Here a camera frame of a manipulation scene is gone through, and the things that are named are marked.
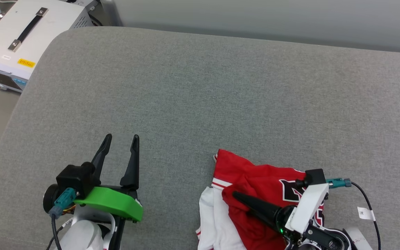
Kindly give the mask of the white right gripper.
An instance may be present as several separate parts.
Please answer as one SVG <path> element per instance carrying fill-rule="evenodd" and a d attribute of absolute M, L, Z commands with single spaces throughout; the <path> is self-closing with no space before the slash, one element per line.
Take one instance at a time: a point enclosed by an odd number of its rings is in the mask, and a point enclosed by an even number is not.
<path fill-rule="evenodd" d="M 312 218 L 329 190 L 329 184 L 314 184 L 304 191 L 297 206 L 281 207 L 251 195 L 234 191 L 232 196 L 249 208 L 249 213 L 273 231 L 282 234 L 287 244 L 328 244 L 329 235 L 314 226 Z"/>

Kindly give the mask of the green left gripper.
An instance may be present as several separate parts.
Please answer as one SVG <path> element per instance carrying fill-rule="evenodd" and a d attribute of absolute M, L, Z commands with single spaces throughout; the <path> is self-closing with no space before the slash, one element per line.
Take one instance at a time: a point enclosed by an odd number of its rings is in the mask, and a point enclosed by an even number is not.
<path fill-rule="evenodd" d="M 91 163 L 95 166 L 92 175 L 93 182 L 100 182 L 100 176 L 105 157 L 109 153 L 112 134 L 107 134 L 97 150 Z M 140 138 L 134 135 L 130 147 L 130 158 L 124 176 L 120 180 L 120 186 L 127 191 L 137 191 L 139 188 L 140 170 Z M 108 187 L 94 187 L 85 198 L 76 198 L 75 204 L 86 205 L 99 211 L 108 212 L 111 215 L 141 222 L 143 207 L 140 202 L 128 194 L 110 189 Z"/>

